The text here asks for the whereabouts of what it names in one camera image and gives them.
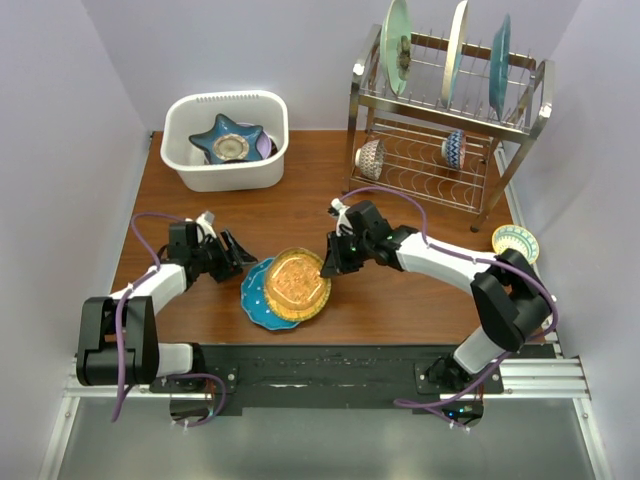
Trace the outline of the amber glass plate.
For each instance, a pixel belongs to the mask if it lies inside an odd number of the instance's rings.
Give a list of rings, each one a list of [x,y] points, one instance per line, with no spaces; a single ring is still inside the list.
[[[266,270],[264,296],[280,319],[303,322],[316,316],[327,304],[331,280],[321,276],[324,260],[305,248],[280,252]]]

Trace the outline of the black rimmed checkered plate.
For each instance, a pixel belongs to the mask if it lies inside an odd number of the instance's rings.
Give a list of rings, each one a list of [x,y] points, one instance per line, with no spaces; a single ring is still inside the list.
[[[274,155],[276,155],[278,153],[279,149],[278,149],[278,146],[277,146],[276,141],[274,140],[274,138],[269,136],[269,139],[271,140],[270,156],[274,156]]]

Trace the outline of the lilac plastic plate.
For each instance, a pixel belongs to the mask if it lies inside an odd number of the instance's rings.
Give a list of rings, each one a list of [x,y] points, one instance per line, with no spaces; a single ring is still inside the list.
[[[273,142],[271,137],[266,133],[263,126],[260,126],[260,136],[256,140],[249,139],[246,135],[243,136],[249,150],[242,157],[244,161],[256,161],[267,159],[272,152]]]

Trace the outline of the teal star-shaped plate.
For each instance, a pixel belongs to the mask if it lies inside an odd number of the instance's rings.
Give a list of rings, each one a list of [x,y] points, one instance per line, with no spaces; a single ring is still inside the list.
[[[224,114],[217,114],[213,126],[188,137],[209,165],[263,160],[258,143],[263,136],[261,125],[243,125]]]

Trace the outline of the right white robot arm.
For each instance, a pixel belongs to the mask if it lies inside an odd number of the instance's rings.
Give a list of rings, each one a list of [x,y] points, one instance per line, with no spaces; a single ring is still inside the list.
[[[481,372],[517,352],[551,315],[551,296],[518,251],[482,253],[429,237],[424,229],[393,227],[369,200],[351,206],[332,200],[336,227],[327,235],[323,278],[359,271],[372,260],[400,272],[422,274],[469,294],[479,327],[452,353],[425,371],[429,382],[466,393]]]

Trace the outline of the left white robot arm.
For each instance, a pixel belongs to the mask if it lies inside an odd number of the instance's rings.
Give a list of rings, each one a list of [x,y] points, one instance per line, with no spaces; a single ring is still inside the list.
[[[215,232],[205,217],[168,228],[166,256],[141,279],[107,296],[87,299],[81,312],[76,377],[84,386],[150,384],[171,376],[185,392],[200,390],[207,368],[190,343],[161,343],[156,315],[206,274],[221,283],[257,258],[227,229]]]

